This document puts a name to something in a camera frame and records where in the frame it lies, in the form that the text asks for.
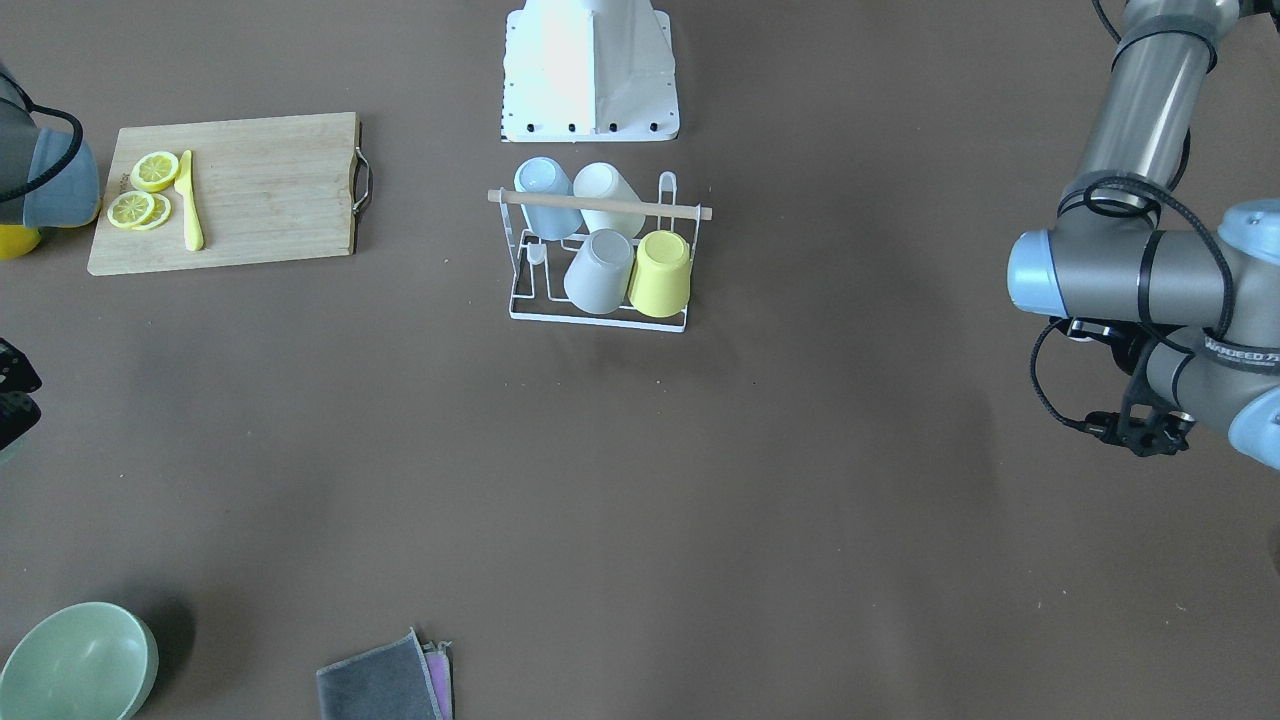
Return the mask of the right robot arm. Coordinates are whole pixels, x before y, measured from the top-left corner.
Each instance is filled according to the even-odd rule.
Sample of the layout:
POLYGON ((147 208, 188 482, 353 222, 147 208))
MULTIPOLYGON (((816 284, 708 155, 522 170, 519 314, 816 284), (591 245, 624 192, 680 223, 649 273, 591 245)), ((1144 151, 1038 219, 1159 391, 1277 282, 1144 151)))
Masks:
MULTIPOLYGON (((79 119, 32 100, 6 67, 1 69, 1 219, 28 231, 76 228, 100 213, 101 183, 79 119)), ((33 400, 42 380, 29 359, 1 341, 1 448, 8 454, 35 428, 33 400)))

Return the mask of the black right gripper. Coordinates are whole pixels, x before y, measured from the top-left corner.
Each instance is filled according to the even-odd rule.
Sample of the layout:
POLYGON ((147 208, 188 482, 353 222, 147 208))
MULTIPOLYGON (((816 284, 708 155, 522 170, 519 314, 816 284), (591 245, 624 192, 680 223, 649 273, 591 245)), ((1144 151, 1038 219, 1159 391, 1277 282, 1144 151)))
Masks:
POLYGON ((1 338, 1 451, 15 443, 42 416, 32 393, 42 380, 29 359, 1 338))

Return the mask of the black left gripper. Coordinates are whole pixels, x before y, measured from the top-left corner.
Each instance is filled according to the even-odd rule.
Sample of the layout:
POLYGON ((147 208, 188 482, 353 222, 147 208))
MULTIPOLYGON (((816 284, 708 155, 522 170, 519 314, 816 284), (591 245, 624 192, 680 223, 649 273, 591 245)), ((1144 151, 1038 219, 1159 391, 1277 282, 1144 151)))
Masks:
POLYGON ((1146 373, 1153 351, 1153 345, 1140 351, 1119 411, 1085 415, 1088 436, 1128 448, 1138 457, 1172 456, 1188 450, 1187 437, 1196 425, 1193 416, 1176 409, 1149 386, 1146 373))

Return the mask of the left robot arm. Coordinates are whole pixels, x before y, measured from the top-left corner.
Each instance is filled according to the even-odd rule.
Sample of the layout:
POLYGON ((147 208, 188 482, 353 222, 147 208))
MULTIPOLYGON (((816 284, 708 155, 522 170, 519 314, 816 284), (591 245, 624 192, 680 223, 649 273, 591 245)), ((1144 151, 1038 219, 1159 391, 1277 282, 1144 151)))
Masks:
POLYGON ((1059 424, 1139 457, 1187 448, 1204 424, 1279 465, 1277 200, 1210 229, 1174 191, 1190 120, 1239 19, 1275 1, 1129 1, 1111 29, 1108 88, 1053 227, 1007 260, 1007 292, 1047 333, 1106 345, 1128 382, 1116 411, 1059 424))

